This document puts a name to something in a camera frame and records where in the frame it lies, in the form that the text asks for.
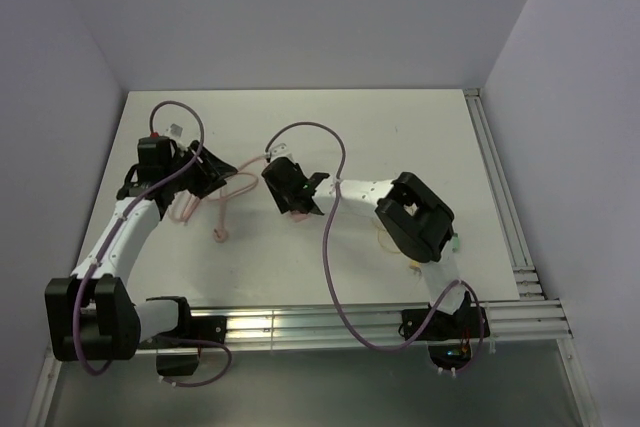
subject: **black joint housing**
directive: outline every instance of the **black joint housing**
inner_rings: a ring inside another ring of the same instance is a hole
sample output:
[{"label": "black joint housing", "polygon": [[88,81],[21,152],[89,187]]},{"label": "black joint housing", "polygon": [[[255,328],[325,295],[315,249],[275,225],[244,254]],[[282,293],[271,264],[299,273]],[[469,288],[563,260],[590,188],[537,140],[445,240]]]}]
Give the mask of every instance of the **black joint housing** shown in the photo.
[{"label": "black joint housing", "polygon": [[[76,277],[52,279],[44,298],[51,345],[56,359],[77,360],[73,345],[73,305],[80,287]],[[140,342],[140,319],[117,277],[91,279],[82,299],[83,307],[95,300],[95,309],[80,314],[80,341],[88,360],[127,360]]]},{"label": "black joint housing", "polygon": [[[152,185],[174,174],[193,159],[199,146],[200,142],[194,140],[189,149],[183,152],[169,137],[155,135],[140,139],[138,163],[127,173],[117,199],[137,197]],[[156,202],[162,218],[178,192],[188,190],[202,199],[224,186],[227,183],[226,179],[237,173],[235,167],[223,162],[203,146],[196,162],[181,175],[148,194],[146,198]]]},{"label": "black joint housing", "polygon": [[307,178],[299,164],[294,164],[287,157],[278,157],[265,167],[262,177],[281,214],[299,212],[322,215],[313,196],[318,185],[329,174],[316,172]]},{"label": "black joint housing", "polygon": [[191,307],[185,297],[165,296],[151,297],[147,302],[153,300],[173,300],[178,304],[178,325],[169,332],[162,332],[158,335],[166,335],[167,337],[186,337],[191,330]]},{"label": "black joint housing", "polygon": [[[431,308],[407,309],[401,312],[402,325],[400,329],[405,340],[411,338],[416,330],[418,330],[430,310]],[[487,338],[491,336],[487,314],[482,307],[480,307],[480,311],[484,324],[484,337]],[[422,331],[416,340],[443,342],[452,339],[462,339],[465,335],[468,335],[470,339],[477,339],[480,337],[479,322],[478,307],[471,304],[471,296],[469,292],[467,292],[462,304],[452,315],[436,311],[427,328]]]},{"label": "black joint housing", "polygon": [[[174,299],[173,297],[158,297],[148,300]],[[197,316],[190,317],[187,325],[178,321],[178,327],[171,332],[165,332],[140,345],[143,350],[158,350],[165,348],[193,348],[190,342],[183,343],[180,340],[213,341],[224,344],[227,334],[227,318],[224,316]],[[181,325],[187,326],[183,331]],[[156,356],[156,371],[163,377],[184,377],[192,375],[200,363],[200,355],[186,352],[173,352]]]},{"label": "black joint housing", "polygon": [[438,262],[453,237],[453,212],[410,172],[393,181],[375,212],[400,251],[416,262]]}]

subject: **white wall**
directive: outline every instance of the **white wall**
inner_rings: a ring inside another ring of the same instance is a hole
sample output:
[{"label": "white wall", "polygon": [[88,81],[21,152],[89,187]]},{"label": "white wall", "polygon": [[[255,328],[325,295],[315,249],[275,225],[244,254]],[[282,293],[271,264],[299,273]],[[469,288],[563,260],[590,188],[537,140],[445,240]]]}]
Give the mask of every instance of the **white wall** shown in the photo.
[{"label": "white wall", "polygon": [[125,87],[478,87],[526,0],[72,0]]},{"label": "white wall", "polygon": [[0,424],[22,425],[44,288],[76,262],[122,92],[69,0],[0,0]]},{"label": "white wall", "polygon": [[640,418],[640,0],[529,0],[486,108],[606,425]]}]

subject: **black bracket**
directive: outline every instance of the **black bracket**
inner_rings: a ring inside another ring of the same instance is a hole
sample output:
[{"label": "black bracket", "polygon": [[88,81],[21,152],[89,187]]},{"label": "black bracket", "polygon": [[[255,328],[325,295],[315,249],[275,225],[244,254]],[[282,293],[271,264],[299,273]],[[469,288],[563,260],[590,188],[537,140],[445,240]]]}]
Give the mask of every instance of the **black bracket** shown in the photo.
[{"label": "black bracket", "polygon": [[[482,319],[484,322],[484,337],[491,335],[487,313],[484,308],[482,311]],[[398,328],[400,335],[405,340],[409,339],[422,325],[431,308],[428,309],[407,309],[402,311],[402,324]],[[423,341],[445,341],[456,340],[469,337],[477,339],[480,337],[480,324],[478,322],[478,310],[476,306],[471,305],[471,296],[467,292],[460,308],[453,314],[445,314],[437,311],[429,325],[416,340]]]},{"label": "black bracket", "polygon": [[[210,340],[219,344],[224,344],[227,334],[227,318],[221,315],[206,317],[191,317],[188,331],[179,336],[181,339],[190,340]],[[143,350],[158,350],[168,348],[193,348],[191,344],[169,342],[165,339],[155,337],[151,342],[144,342],[140,345]],[[198,368],[200,356],[198,354],[158,354],[156,356],[156,371],[163,377],[190,376]]]},{"label": "black bracket", "polygon": [[[194,140],[189,149],[182,152],[169,137],[151,135],[141,138],[138,141],[138,163],[129,169],[116,198],[123,200],[140,195],[156,182],[184,167],[199,147],[200,143]],[[223,162],[203,146],[197,162],[147,198],[156,202],[162,218],[178,192],[188,190],[202,199],[223,187],[226,179],[237,173],[235,167]]]},{"label": "black bracket", "polygon": [[186,297],[179,296],[162,296],[162,297],[150,297],[147,299],[147,302],[153,300],[172,300],[178,304],[178,324],[173,330],[169,332],[162,332],[165,337],[174,337],[174,338],[187,338],[186,336],[189,334],[191,330],[191,323],[193,322],[191,318],[191,307],[189,307],[189,302]]},{"label": "black bracket", "polygon": [[294,164],[287,157],[278,157],[265,167],[262,177],[281,214],[299,212],[322,215],[313,196],[320,182],[329,174],[316,172],[307,178],[300,164]]}]

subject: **cable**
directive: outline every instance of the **cable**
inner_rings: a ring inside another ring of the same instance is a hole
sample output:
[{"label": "cable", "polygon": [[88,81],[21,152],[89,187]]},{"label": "cable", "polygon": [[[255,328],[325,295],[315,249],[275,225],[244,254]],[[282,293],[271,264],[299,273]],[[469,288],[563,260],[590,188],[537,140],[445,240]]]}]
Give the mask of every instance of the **cable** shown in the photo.
[{"label": "cable", "polygon": [[111,360],[108,360],[101,368],[94,369],[89,364],[89,361],[87,360],[86,356],[84,355],[84,351],[82,350],[82,341],[80,339],[80,311],[82,309],[82,298],[84,297],[84,292],[87,288],[89,280],[91,280],[91,278],[93,277],[93,274],[98,269],[100,265],[100,261],[106,254],[107,250],[109,250],[109,246],[111,245],[111,243],[113,242],[113,239],[115,238],[116,234],[120,230],[120,227],[122,227],[122,224],[124,224],[124,222],[127,219],[127,216],[131,213],[131,211],[135,208],[135,206],[138,205],[149,194],[159,189],[160,187],[168,184],[169,182],[171,182],[172,180],[176,179],[177,177],[182,175],[184,172],[186,172],[187,169],[189,169],[196,162],[196,159],[200,156],[200,153],[202,152],[202,148],[204,145],[204,124],[202,123],[202,119],[196,113],[196,111],[193,110],[191,107],[189,107],[187,104],[183,104],[182,102],[177,102],[175,100],[165,100],[164,102],[160,102],[158,105],[156,105],[153,108],[153,110],[151,111],[151,115],[149,116],[149,129],[151,130],[151,133],[155,131],[153,128],[153,119],[155,118],[155,115],[158,112],[158,110],[160,110],[165,105],[176,105],[178,107],[182,107],[183,109],[187,110],[191,115],[193,115],[193,117],[196,119],[196,122],[198,123],[198,127],[200,128],[200,145],[198,145],[198,148],[196,149],[193,157],[189,159],[189,161],[185,165],[183,165],[180,169],[178,169],[173,174],[168,175],[164,179],[153,184],[151,187],[149,187],[140,195],[138,195],[135,199],[133,199],[133,201],[131,201],[131,203],[123,211],[122,217],[118,218],[116,222],[113,224],[113,227],[111,228],[104,242],[98,249],[98,252],[96,253],[95,258],[92,260],[91,266],[89,267],[89,269],[84,275],[84,278],[80,282],[80,287],[78,288],[76,300],[73,304],[73,317],[72,317],[73,347],[76,351],[76,357],[78,357],[78,361],[80,362],[80,365],[82,365],[82,368],[88,374],[93,376],[98,376],[106,372],[106,370],[111,365]]},{"label": "cable", "polygon": [[175,344],[186,344],[186,345],[197,345],[203,347],[214,347],[217,349],[222,349],[227,354],[227,363],[222,368],[220,372],[207,380],[202,380],[200,382],[180,382],[177,380],[173,380],[169,377],[162,377],[162,381],[168,384],[171,384],[174,387],[203,387],[205,385],[213,384],[216,380],[219,380],[227,373],[229,367],[231,367],[231,363],[233,362],[233,354],[229,347],[224,344],[219,344],[218,342],[214,342],[212,340],[194,340],[194,339],[176,339],[173,337],[165,337],[164,335],[157,335],[156,338],[160,340],[165,340],[167,342],[173,342]]},{"label": "cable", "polygon": [[353,335],[353,337],[358,342],[360,342],[362,345],[364,345],[365,347],[368,347],[371,350],[376,350],[376,351],[379,351],[379,352],[399,352],[399,351],[404,350],[407,347],[409,347],[418,337],[420,337],[422,332],[427,328],[427,325],[429,325],[429,322],[431,322],[431,319],[435,315],[438,307],[443,302],[443,300],[445,299],[447,294],[449,292],[451,292],[451,290],[453,290],[453,288],[456,287],[457,285],[462,285],[471,293],[471,296],[473,297],[473,300],[476,302],[476,306],[477,306],[477,309],[478,309],[478,317],[479,317],[479,322],[480,322],[480,336],[479,336],[478,349],[476,351],[476,355],[474,355],[471,358],[471,360],[469,360],[469,362],[465,365],[465,367],[461,368],[459,371],[462,371],[465,368],[469,367],[469,365],[471,365],[473,363],[475,357],[477,357],[477,352],[479,352],[480,349],[482,348],[482,343],[484,341],[484,320],[482,318],[482,310],[481,310],[481,307],[480,307],[480,302],[478,300],[478,297],[477,297],[476,293],[474,292],[474,290],[471,288],[471,286],[467,282],[465,282],[464,280],[460,280],[460,279],[454,280],[449,285],[447,285],[447,287],[442,291],[440,296],[436,299],[436,301],[431,306],[431,309],[429,310],[429,314],[424,319],[424,321],[422,322],[420,327],[418,327],[418,329],[415,331],[415,333],[409,339],[405,340],[404,342],[402,342],[399,345],[395,345],[395,346],[376,345],[376,344],[368,341],[367,339],[365,339],[356,330],[356,328],[351,324],[351,322],[349,321],[349,318],[347,317],[347,315],[346,315],[346,313],[344,311],[344,308],[343,308],[342,304],[340,303],[340,300],[338,299],[338,295],[336,293],[336,289],[335,289],[335,286],[333,284],[333,279],[331,277],[331,268],[329,266],[329,233],[331,232],[331,225],[333,224],[333,220],[334,220],[336,212],[338,210],[338,206],[340,205],[340,198],[341,198],[340,178],[342,176],[342,169],[344,168],[344,164],[347,161],[347,150],[346,150],[346,148],[344,146],[344,142],[342,141],[340,136],[333,129],[331,129],[330,127],[327,127],[326,125],[320,124],[318,122],[303,121],[303,122],[295,122],[293,124],[287,125],[286,127],[280,129],[271,138],[271,140],[269,140],[269,142],[267,143],[267,146],[265,148],[265,152],[269,152],[269,149],[271,148],[271,145],[273,145],[273,143],[278,139],[278,137],[280,137],[284,132],[286,132],[286,131],[294,128],[294,127],[298,127],[298,126],[317,127],[317,128],[322,129],[322,130],[325,130],[326,132],[329,132],[338,141],[338,144],[340,145],[340,151],[342,153],[342,156],[341,156],[341,159],[340,159],[340,164],[338,165],[338,169],[336,170],[336,200],[334,201],[333,206],[331,207],[331,211],[329,212],[329,215],[327,216],[327,222],[326,222],[326,224],[324,226],[324,232],[322,234],[322,263],[324,265],[324,274],[325,274],[325,278],[326,278],[326,281],[327,281],[327,287],[329,288],[329,294],[331,295],[331,300],[332,300],[333,305],[336,308],[336,311],[338,312],[338,315],[340,316],[340,319],[342,320],[342,323],[344,324],[344,326],[347,328],[347,330],[351,333],[351,335]]},{"label": "cable", "polygon": [[[218,223],[216,227],[213,229],[213,238],[216,242],[222,243],[229,238],[229,231],[225,227],[227,203],[235,197],[239,197],[243,194],[246,194],[247,192],[252,191],[258,186],[258,183],[260,182],[260,178],[256,174],[252,172],[245,172],[244,170],[247,167],[249,167],[251,164],[264,159],[265,159],[264,155],[259,155],[257,157],[254,157],[246,161],[245,163],[240,165],[240,167],[238,167],[238,173],[232,177],[232,178],[238,177],[238,176],[251,177],[253,180],[249,184],[244,185],[242,187],[238,187],[236,190],[231,191],[231,193],[229,194],[227,194],[227,187],[224,186],[222,187],[222,189],[220,189],[220,193],[218,194],[218,197],[213,199],[209,197],[205,198],[205,200],[207,200],[208,202],[220,203],[220,207],[218,209]],[[176,199],[173,206],[169,209],[169,218],[176,223],[185,224],[189,221],[191,216],[195,213],[196,209],[200,206],[201,200],[194,195],[187,194],[187,201],[184,204],[182,212],[178,214],[176,210],[180,205],[180,200],[181,200],[180,198]]]}]

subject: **pink cable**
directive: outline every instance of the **pink cable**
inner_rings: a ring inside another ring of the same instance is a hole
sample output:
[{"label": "pink cable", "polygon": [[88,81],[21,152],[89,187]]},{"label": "pink cable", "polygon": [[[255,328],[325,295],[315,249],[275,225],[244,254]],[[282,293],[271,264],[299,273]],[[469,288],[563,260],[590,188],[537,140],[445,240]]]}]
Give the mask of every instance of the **pink cable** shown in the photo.
[{"label": "pink cable", "polygon": [[[253,189],[255,189],[258,186],[258,183],[260,182],[260,178],[256,174],[251,172],[244,172],[244,170],[247,167],[249,167],[251,164],[255,162],[259,162],[260,160],[264,160],[264,159],[265,159],[264,155],[259,155],[257,157],[254,157],[246,161],[245,163],[243,163],[238,167],[238,173],[233,177],[242,176],[242,175],[246,177],[251,177],[253,180],[249,184],[239,187],[228,194],[227,194],[227,186],[224,186],[222,187],[222,189],[220,189],[220,193],[218,194],[218,197],[215,197],[213,199],[206,197],[206,200],[208,202],[220,203],[220,207],[218,209],[218,223],[216,227],[213,229],[213,239],[216,242],[223,243],[223,242],[226,242],[226,240],[229,238],[229,231],[225,227],[225,221],[227,216],[227,203],[235,197],[239,197],[243,194],[246,194],[247,192],[251,192]],[[191,218],[191,216],[195,213],[196,209],[198,208],[201,202],[202,201],[197,197],[191,194],[187,194],[187,201],[184,204],[184,207],[182,208],[182,212],[180,214],[177,214],[176,210],[181,204],[180,198],[178,198],[174,202],[172,208],[169,210],[169,218],[174,222],[186,224],[187,221]]]}]

